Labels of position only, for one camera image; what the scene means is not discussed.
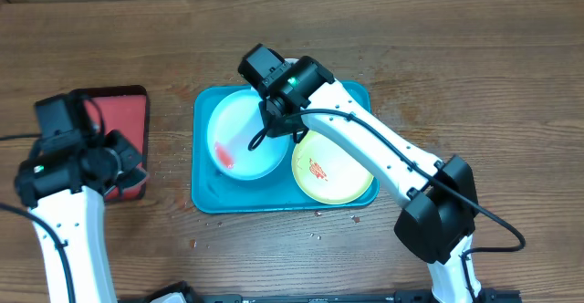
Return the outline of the dark green bow-shaped sponge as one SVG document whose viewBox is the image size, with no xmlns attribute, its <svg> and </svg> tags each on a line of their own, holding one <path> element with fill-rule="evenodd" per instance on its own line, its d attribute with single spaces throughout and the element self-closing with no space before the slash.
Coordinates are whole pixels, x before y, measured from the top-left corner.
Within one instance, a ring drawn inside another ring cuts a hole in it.
<svg viewBox="0 0 584 303">
<path fill-rule="evenodd" d="M 140 189 L 149 178 L 149 174 L 137 167 L 128 172 L 121 172 L 113 182 L 113 185 L 103 194 L 106 201 L 122 200 L 127 191 Z"/>
</svg>

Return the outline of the light blue plate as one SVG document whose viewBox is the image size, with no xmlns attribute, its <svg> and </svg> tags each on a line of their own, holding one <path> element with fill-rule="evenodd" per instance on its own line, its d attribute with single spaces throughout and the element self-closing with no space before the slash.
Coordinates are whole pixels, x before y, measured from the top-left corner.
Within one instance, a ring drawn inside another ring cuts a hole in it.
<svg viewBox="0 0 584 303">
<path fill-rule="evenodd" d="M 287 154 L 288 137 L 266 137 L 250 151 L 248 145 L 264 128 L 261 98 L 254 89 L 240 89 L 214 108 L 207 126 L 207 148 L 218 170 L 240 181 L 268 175 Z"/>
</svg>

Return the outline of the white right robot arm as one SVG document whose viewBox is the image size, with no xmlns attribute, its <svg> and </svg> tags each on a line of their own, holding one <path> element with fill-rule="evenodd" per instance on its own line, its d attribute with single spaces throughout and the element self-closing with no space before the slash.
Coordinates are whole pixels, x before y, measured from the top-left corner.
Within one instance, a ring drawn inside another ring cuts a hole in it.
<svg viewBox="0 0 584 303">
<path fill-rule="evenodd" d="M 460 157 L 443 162 L 407 142 L 355 102 L 332 73 L 311 57 L 268 55 L 248 76 L 262 101 L 264 134 L 299 141 L 315 131 L 369 171 L 401 208 L 400 241 L 429 268 L 438 302 L 472 302 L 481 285 L 472 244 L 477 195 L 472 169 Z"/>
</svg>

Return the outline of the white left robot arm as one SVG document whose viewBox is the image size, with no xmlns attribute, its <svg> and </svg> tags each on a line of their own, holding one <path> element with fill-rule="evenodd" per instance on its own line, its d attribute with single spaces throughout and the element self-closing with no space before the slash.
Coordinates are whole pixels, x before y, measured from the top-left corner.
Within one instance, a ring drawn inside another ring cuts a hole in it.
<svg viewBox="0 0 584 303">
<path fill-rule="evenodd" d="M 21 163 L 15 188 L 31 215 L 53 302 L 114 302 L 105 245 L 105 198 L 141 185 L 139 150 L 119 131 L 64 134 Z"/>
</svg>

